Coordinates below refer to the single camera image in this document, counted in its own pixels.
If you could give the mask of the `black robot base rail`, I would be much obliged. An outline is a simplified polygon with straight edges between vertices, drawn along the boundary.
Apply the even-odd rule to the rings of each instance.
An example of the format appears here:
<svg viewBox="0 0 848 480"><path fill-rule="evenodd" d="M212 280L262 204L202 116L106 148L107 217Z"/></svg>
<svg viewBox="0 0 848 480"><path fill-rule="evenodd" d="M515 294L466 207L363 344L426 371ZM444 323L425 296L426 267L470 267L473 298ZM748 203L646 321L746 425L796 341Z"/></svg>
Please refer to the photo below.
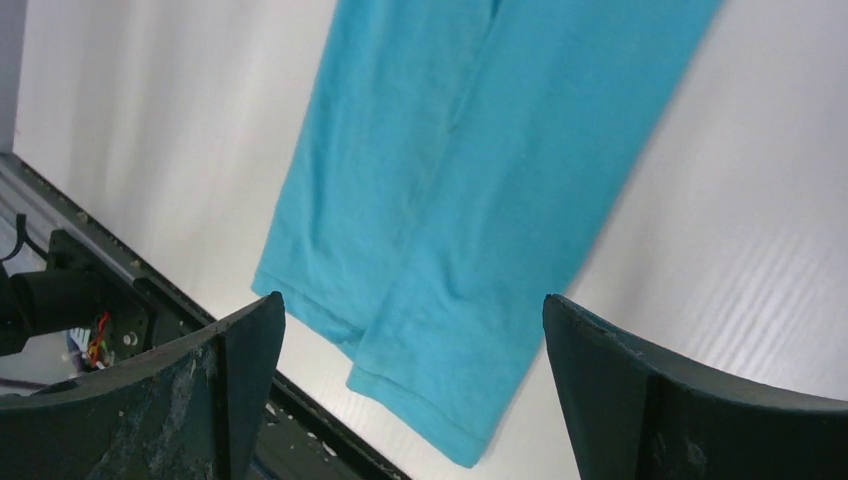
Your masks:
<svg viewBox="0 0 848 480"><path fill-rule="evenodd" d="M175 288L13 154L1 157L1 220L15 233L1 260L44 266L1 277L1 350L75 327L101 371L222 319ZM402 472L276 369L242 479L399 479Z"/></svg>

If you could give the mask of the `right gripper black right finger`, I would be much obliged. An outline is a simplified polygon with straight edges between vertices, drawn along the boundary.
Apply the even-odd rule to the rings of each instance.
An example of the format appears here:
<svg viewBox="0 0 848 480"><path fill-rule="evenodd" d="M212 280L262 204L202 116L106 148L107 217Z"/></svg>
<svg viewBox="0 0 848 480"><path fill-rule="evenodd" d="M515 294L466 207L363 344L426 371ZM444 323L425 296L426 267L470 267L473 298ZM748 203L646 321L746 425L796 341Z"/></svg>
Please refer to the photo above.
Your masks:
<svg viewBox="0 0 848 480"><path fill-rule="evenodd" d="M584 479L843 479L847 405L709 367L560 295L553 377Z"/></svg>

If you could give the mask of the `cyan t shirt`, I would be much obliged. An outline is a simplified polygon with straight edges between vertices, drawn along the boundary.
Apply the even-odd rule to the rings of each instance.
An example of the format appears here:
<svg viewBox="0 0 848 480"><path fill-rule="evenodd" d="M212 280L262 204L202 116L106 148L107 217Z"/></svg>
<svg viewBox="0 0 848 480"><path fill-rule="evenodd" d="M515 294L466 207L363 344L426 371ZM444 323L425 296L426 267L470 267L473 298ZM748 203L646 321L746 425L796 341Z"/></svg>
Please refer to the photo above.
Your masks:
<svg viewBox="0 0 848 480"><path fill-rule="evenodd" d="M474 466L718 9L339 2L253 291Z"/></svg>

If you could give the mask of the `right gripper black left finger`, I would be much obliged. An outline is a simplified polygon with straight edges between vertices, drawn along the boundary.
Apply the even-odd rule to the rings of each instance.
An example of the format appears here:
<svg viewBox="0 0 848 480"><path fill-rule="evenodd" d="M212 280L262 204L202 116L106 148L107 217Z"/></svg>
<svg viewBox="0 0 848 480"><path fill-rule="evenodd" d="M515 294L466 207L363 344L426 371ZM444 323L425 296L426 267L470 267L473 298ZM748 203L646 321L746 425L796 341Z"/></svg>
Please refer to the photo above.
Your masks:
<svg viewBox="0 0 848 480"><path fill-rule="evenodd" d="M1 399L5 479L242 479L285 330L272 293L101 371Z"/></svg>

